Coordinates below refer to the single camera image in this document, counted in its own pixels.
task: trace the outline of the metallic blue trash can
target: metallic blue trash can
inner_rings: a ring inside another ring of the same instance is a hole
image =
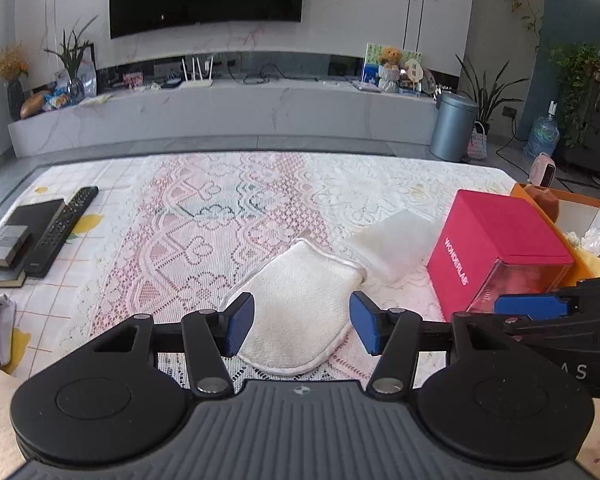
[[[478,105],[471,99],[446,92],[438,97],[438,108],[429,151],[442,160],[459,162],[471,139]]]

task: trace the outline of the black remote control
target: black remote control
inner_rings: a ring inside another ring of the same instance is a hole
[[[97,186],[82,187],[71,202],[64,206],[27,257],[24,266],[27,276],[46,276],[65,240],[97,194]]]

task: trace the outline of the black notebook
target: black notebook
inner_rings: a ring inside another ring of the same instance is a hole
[[[23,267],[29,251],[36,246],[46,228],[60,214],[64,207],[64,200],[49,200],[37,204],[21,205],[11,214],[6,221],[8,225],[26,225],[30,234],[15,255],[11,266],[0,267],[0,286],[18,287],[22,286],[26,274]]]

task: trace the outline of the red box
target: red box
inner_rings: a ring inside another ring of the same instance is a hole
[[[492,312],[501,294],[546,292],[573,258],[521,198],[461,189],[427,270],[446,320],[454,312]]]

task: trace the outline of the lemon print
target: lemon print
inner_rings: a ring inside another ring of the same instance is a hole
[[[81,235],[88,233],[94,227],[96,227],[102,220],[102,215],[82,215],[75,225],[74,230],[71,231],[74,235]]]
[[[11,336],[11,361],[2,368],[8,374],[12,374],[22,361],[24,351],[31,340],[31,334],[26,334],[18,328],[13,329]]]

